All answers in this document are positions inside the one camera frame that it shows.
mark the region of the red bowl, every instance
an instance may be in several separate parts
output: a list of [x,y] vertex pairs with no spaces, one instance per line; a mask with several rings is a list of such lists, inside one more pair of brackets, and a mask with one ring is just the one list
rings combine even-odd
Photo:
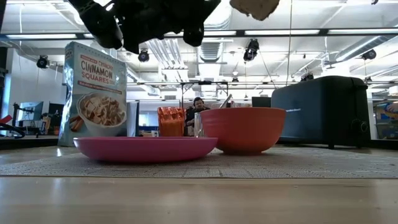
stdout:
[[225,108],[200,113],[207,137],[218,138],[227,154],[260,154],[271,148],[284,128],[286,111],[277,108]]

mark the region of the table surface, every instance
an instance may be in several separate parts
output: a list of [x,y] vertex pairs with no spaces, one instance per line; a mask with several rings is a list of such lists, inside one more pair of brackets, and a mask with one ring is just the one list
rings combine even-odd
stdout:
[[[0,164],[76,152],[67,147],[0,151]],[[0,220],[7,224],[395,224],[397,202],[398,180],[0,178]]]

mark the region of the ceiling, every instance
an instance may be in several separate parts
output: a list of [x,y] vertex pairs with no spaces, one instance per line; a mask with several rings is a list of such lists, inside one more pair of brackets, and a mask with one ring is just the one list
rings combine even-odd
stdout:
[[[265,21],[256,21],[251,17],[232,10],[229,29],[321,29],[321,28],[357,28],[357,27],[390,27],[391,22],[398,21],[396,12],[398,1],[379,1],[371,5],[371,0],[294,0],[292,6],[292,20],[290,23],[290,0],[281,0],[279,7]],[[41,32],[86,32],[86,28],[76,19],[76,12],[68,3],[62,1],[8,1],[3,34],[41,33]],[[233,72],[238,72],[240,81],[261,82],[273,79],[275,82],[286,80],[300,80],[300,76],[307,67],[315,76],[324,74],[340,75],[347,71],[349,75],[364,78],[380,70],[386,70],[396,65],[393,58],[397,57],[398,39],[392,39],[374,48],[377,57],[364,61],[351,59],[334,65],[335,69],[326,70],[322,65],[324,57],[314,60],[325,52],[333,58],[335,54],[357,43],[364,37],[261,37],[260,54],[246,66],[243,61],[244,49],[250,38],[236,37],[232,42],[224,43],[223,53],[218,63],[221,64],[219,80],[230,81]],[[91,40],[80,41],[86,45],[98,46]],[[22,49],[30,57],[47,54],[53,62],[63,63],[63,48],[69,43],[66,40],[54,41],[26,41],[22,42]],[[19,48],[19,43],[8,43]],[[199,79],[197,49],[178,39],[180,55],[188,68],[188,78]],[[150,60],[141,63],[137,55],[128,55],[121,49],[118,53],[120,60],[127,64],[137,75],[147,81],[160,81],[159,62],[149,50]],[[395,80],[398,73],[387,72],[373,80]],[[142,91],[141,88],[129,87],[130,91]],[[378,86],[375,90],[383,91]]]

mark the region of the white ceiling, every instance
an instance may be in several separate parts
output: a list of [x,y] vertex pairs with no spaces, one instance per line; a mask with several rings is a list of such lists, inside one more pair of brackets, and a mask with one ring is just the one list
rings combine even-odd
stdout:
[[[2,33],[19,33],[22,32],[82,32],[86,31],[84,26],[76,23],[74,13],[71,8],[65,4],[8,4],[2,25]],[[356,27],[386,27],[389,22],[398,18],[398,1],[383,0],[379,1],[375,6],[371,5],[371,0],[294,0],[292,7],[292,28],[319,29],[319,28],[356,28]],[[230,29],[289,29],[290,28],[290,0],[281,0],[280,5],[265,21],[256,21],[251,17],[239,13],[233,9],[231,17]],[[328,37],[327,51],[329,53],[339,52],[346,47],[356,43],[363,37]],[[276,81],[284,81],[287,74],[290,75],[297,72],[304,65],[309,63],[314,57],[326,51],[324,37],[273,37],[259,38],[260,51],[253,62],[246,67],[248,81],[261,81],[268,78],[268,71],[272,78]],[[31,49],[29,54],[39,55],[41,49],[61,49],[66,46],[69,41],[28,41],[22,43],[23,49]],[[220,75],[231,76],[236,68],[239,72],[238,76],[245,74],[245,66],[243,64],[243,52],[248,44],[249,38],[234,38],[233,42],[225,43],[224,53],[221,62],[226,64],[221,66]],[[92,41],[83,41],[84,44],[90,45]],[[196,50],[178,40],[180,53],[185,65],[188,66],[188,76],[193,78],[197,73],[197,55]],[[292,55],[290,62],[284,62],[289,51]],[[366,73],[377,72],[395,66],[396,54],[388,57],[384,55],[390,54],[398,50],[398,39],[395,38],[385,44],[375,48],[377,58],[368,60]],[[127,52],[121,51],[120,55],[126,55]],[[50,59],[62,63],[62,54],[50,55]],[[144,73],[150,79],[151,73],[156,77],[159,62],[150,54],[150,60],[146,63],[140,63],[137,55],[132,57],[123,57],[138,74]],[[362,66],[363,60],[352,59],[344,63],[351,70],[352,75],[364,76],[365,69]],[[314,75],[320,75],[322,68],[320,61],[313,62],[308,66]],[[395,74],[389,76],[389,80],[394,79]]]

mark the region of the cereal bowl image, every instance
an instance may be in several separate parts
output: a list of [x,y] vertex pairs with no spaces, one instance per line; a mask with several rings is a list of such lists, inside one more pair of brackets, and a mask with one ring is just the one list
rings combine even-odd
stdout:
[[127,120],[125,103],[102,93],[82,96],[76,107],[92,136],[116,136]]

